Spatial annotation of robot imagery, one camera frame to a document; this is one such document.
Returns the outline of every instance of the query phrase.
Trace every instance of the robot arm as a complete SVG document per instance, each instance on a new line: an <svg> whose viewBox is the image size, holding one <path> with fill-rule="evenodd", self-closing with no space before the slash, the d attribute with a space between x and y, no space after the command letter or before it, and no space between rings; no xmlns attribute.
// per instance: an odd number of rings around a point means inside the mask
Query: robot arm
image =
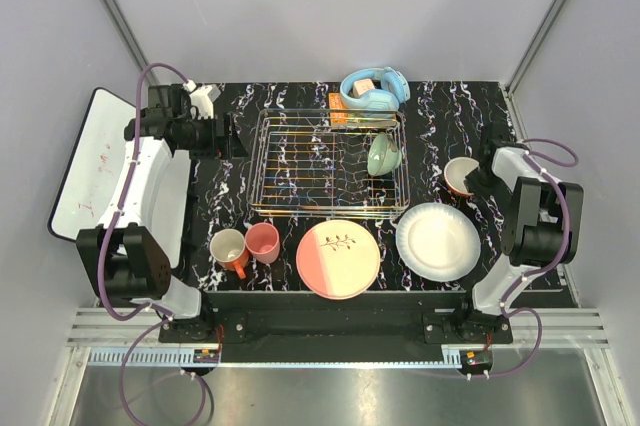
<svg viewBox="0 0 640 426"><path fill-rule="evenodd" d="M200 292L172 276L169 260L149 231L160 180L177 149L198 159L247 156L231 114L215 115L211 85L195 83L162 86L165 105L142 111L140 152L129 192L108 245L105 288L111 299L155 303L175 313L176 319L201 314ZM188 110L192 117L184 113ZM125 162L114 195L95 229L81 230L76 247L96 295L97 265L106 225L118 210L118 201L133 158L134 120L125 128Z"/></svg>
<svg viewBox="0 0 640 426"><path fill-rule="evenodd" d="M531 280L545 274L543 268L562 246L564 221L555 190L525 160L528 149L509 138L506 124L486 126L477 158L479 166L466 177L469 191L482 199L493 198L505 218L502 255L451 318L452 328L470 341L495 331L504 321L502 309L509 308ZM569 263L578 245L583 190L577 184L553 176L550 179L563 193L571 218L569 244L561 259ZM521 284L505 300L518 278Z"/></svg>

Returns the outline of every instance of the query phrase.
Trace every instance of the blue headphones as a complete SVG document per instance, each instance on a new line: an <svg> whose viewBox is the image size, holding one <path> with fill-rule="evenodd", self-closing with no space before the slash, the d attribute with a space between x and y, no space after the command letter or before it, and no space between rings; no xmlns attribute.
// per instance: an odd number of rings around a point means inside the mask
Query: blue headphones
<svg viewBox="0 0 640 426"><path fill-rule="evenodd" d="M382 89L372 89L360 98L349 96L353 83L361 79L380 81ZM392 68L371 68L356 71L340 85L342 103L349 109L369 109L374 111L397 111L400 103L410 97L409 83L405 77Z"/></svg>

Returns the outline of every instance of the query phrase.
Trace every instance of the white wall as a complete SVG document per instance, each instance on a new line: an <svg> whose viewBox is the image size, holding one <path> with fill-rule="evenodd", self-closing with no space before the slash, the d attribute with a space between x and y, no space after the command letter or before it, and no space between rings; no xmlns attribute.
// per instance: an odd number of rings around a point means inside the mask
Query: white wall
<svg viewBox="0 0 640 426"><path fill-rule="evenodd" d="M585 189L573 271L595 306L640 418L640 8L638 0L569 0L516 92L529 136L581 157L566 179Z"/></svg>
<svg viewBox="0 0 640 426"><path fill-rule="evenodd" d="M118 0L150 60L201 80L509 79L551 0ZM162 78L165 73L158 73Z"/></svg>
<svg viewBox="0 0 640 426"><path fill-rule="evenodd" d="M46 222L92 90L133 96L133 62L98 0L0 0L0 424L37 425L78 305L93 298Z"/></svg>

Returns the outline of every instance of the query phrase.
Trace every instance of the bowl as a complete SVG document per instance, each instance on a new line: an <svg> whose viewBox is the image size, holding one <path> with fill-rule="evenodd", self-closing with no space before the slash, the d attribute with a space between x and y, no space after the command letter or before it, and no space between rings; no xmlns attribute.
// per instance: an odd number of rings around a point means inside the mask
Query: bowl
<svg viewBox="0 0 640 426"><path fill-rule="evenodd" d="M467 177L467 174L476 169L478 165L478 161L465 156L453 158L449 161L444 167L444 180L447 186L449 186L449 189L459 196L466 198L473 196L473 193L470 193L467 189L464 179Z"/></svg>
<svg viewBox="0 0 640 426"><path fill-rule="evenodd" d="M378 134L369 148L367 172L371 176L384 176L402 163L402 151L387 133Z"/></svg>

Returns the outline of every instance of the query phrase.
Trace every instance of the wire dish rack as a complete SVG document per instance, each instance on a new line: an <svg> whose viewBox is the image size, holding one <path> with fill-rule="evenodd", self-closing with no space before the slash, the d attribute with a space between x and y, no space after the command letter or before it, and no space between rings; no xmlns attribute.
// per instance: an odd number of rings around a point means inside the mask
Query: wire dish rack
<svg viewBox="0 0 640 426"><path fill-rule="evenodd" d="M371 142L386 132L402 151L391 173L367 173ZM409 206L400 112L264 109L253 142L248 202L262 216L395 219Z"/></svg>

